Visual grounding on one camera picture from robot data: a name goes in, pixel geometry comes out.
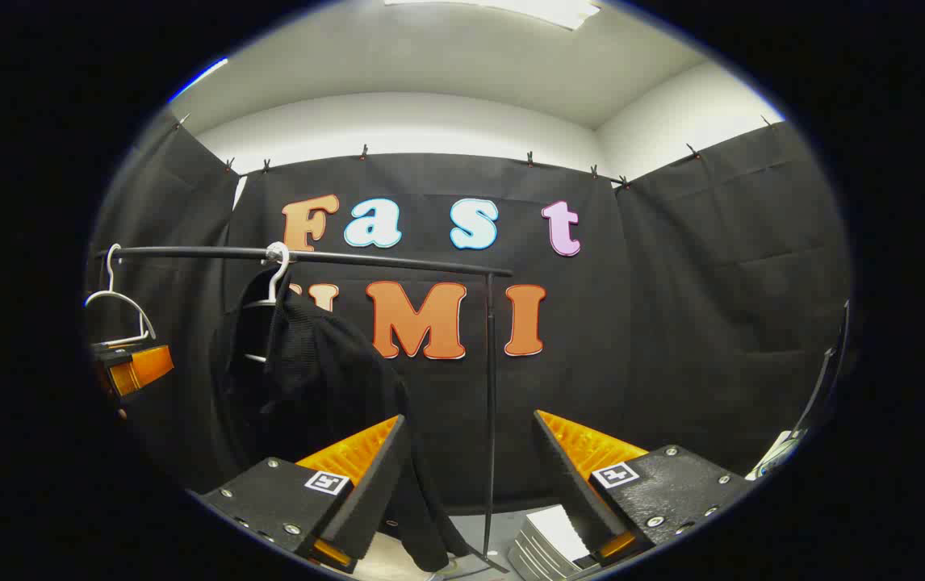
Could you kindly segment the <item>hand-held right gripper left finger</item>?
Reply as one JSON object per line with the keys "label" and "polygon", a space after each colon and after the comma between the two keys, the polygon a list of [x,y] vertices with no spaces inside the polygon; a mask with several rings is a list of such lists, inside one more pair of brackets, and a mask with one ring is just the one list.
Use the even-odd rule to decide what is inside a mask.
{"label": "hand-held right gripper left finger", "polygon": [[397,415],[298,461],[264,458],[199,502],[279,553],[351,573],[410,458],[406,416]]}

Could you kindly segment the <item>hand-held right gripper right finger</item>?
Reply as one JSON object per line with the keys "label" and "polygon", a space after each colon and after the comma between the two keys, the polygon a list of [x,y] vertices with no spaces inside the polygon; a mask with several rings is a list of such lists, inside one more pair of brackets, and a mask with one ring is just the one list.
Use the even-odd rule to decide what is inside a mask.
{"label": "hand-held right gripper right finger", "polygon": [[691,536],[754,485],[684,446],[647,451],[545,411],[532,425],[552,494],[603,567]]}

